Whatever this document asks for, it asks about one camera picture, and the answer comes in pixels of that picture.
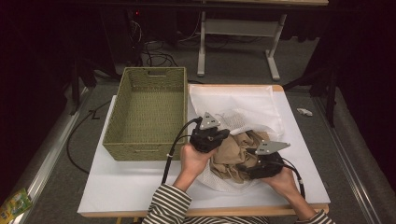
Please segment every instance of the person's right hand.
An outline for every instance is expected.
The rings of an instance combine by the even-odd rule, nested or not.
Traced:
[[[262,178],[271,188],[283,197],[300,194],[296,187],[291,169],[283,167],[281,172],[273,177]]]

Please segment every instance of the dark background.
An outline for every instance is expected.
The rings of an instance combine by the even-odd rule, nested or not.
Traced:
[[[362,5],[361,1],[331,1],[329,7],[359,9]],[[393,165],[396,157],[392,141],[396,124],[393,111],[396,107],[396,28],[392,22],[396,21],[396,7],[394,1],[383,0],[376,1],[369,9],[361,20],[351,20],[348,16],[331,19],[325,14],[314,17],[293,13],[288,15],[281,38],[298,36],[300,41],[305,41],[321,36],[306,69],[306,73],[310,73],[329,61],[329,52],[344,47],[340,40],[348,31],[358,30],[339,63],[337,85],[361,135],[389,183],[396,189]],[[91,79],[86,77],[92,76],[95,64],[115,73],[114,63],[135,63],[137,60],[139,51],[125,48],[131,42],[124,12],[119,8],[44,7],[30,1],[2,3],[0,202],[11,193],[27,163],[64,110],[66,99],[63,93],[70,83],[74,62],[91,60],[86,65],[88,69],[80,74],[89,82]],[[140,17],[135,19],[144,24],[145,32],[171,45],[177,42],[176,30],[190,34],[196,24],[196,16],[185,11],[141,10],[139,13]],[[117,35],[123,40],[112,42],[111,36]]]

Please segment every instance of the white tabletop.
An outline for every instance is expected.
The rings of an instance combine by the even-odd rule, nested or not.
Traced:
[[[78,208],[78,213],[85,217],[142,217],[149,208],[152,194],[161,185],[165,161],[114,161],[103,147],[102,141],[115,97],[111,102],[87,185]],[[285,133],[280,141],[291,144],[290,147],[280,150],[279,153],[297,167],[304,180],[306,200],[311,204],[327,206],[330,203],[329,196],[291,112],[285,92],[274,91],[274,101],[285,126]],[[196,115],[189,100],[189,120],[193,118],[196,118]],[[179,166],[179,161],[172,162],[167,183],[173,183],[176,179],[180,170]],[[276,211],[276,209],[290,208],[286,200],[263,183],[254,185],[242,193],[226,193],[213,190],[195,181],[187,193],[192,197],[188,213],[191,216],[199,214],[194,212],[200,210],[211,211],[204,215],[215,216],[220,214],[216,213],[216,209],[219,209],[219,212],[222,211],[223,216],[227,214],[237,216],[234,212],[230,213],[236,207],[241,211],[248,211],[252,207],[275,208],[269,212],[262,212],[263,216],[292,214],[292,210],[288,213]]]

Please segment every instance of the gray carpet floor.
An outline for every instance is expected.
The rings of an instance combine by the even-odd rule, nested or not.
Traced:
[[[235,41],[219,49],[223,43],[209,42],[208,45],[211,48],[208,48],[206,52],[205,77],[196,76],[198,46],[194,45],[193,41],[179,44],[177,49],[166,45],[162,46],[161,43],[150,44],[148,48],[151,49],[151,52],[157,50],[171,54],[178,66],[187,68],[189,80],[198,80],[207,84],[286,84],[301,76],[317,41],[298,43],[294,38],[280,41],[275,56],[281,76],[279,82],[271,80],[268,65],[263,58],[263,46],[269,46],[269,44],[268,39],[252,43]],[[161,60],[163,59],[155,58],[153,64],[161,63]],[[122,69],[123,65],[121,64],[118,66],[119,73]],[[98,78],[97,87],[92,90],[87,104],[80,109],[78,123],[89,113],[89,110],[110,100],[112,95],[117,93],[118,85],[119,83],[116,81]],[[336,145],[326,121],[321,117],[320,109],[306,90],[307,87],[296,87],[287,92],[287,97],[332,201],[329,215],[337,223],[368,223],[337,156]],[[352,161],[356,164],[359,176],[363,179],[364,185],[373,198],[375,210],[382,222],[396,223],[394,192],[389,189],[385,177],[377,168],[363,139],[359,137],[359,130],[348,115],[347,106],[343,104],[342,95],[339,92],[337,94],[338,101],[341,103],[337,104],[335,110],[335,129],[343,135],[342,141],[349,148],[348,153],[353,156]],[[301,116],[296,110],[298,107],[312,111],[314,116],[310,118]],[[108,105],[97,111],[96,117],[99,119],[89,118],[82,122],[70,141],[71,156],[84,169],[89,170],[91,167],[107,110]],[[48,149],[43,148],[37,152],[36,157],[26,170],[26,174],[17,185],[18,187],[28,187],[29,180],[34,176],[38,164],[43,160],[47,151]],[[116,223],[115,218],[86,218],[77,213],[87,178],[86,174],[70,163],[64,148],[26,223]],[[270,220],[271,223],[293,223],[296,217],[271,217]],[[122,221],[122,223],[131,222],[131,219]]]

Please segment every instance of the striped shirt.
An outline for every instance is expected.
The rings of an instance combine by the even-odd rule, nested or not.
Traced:
[[[184,223],[184,224],[268,224],[267,217],[186,217],[191,197],[182,190],[170,185],[161,185],[154,193],[144,224]],[[333,224],[324,211],[320,211],[310,220],[296,221],[304,224]]]

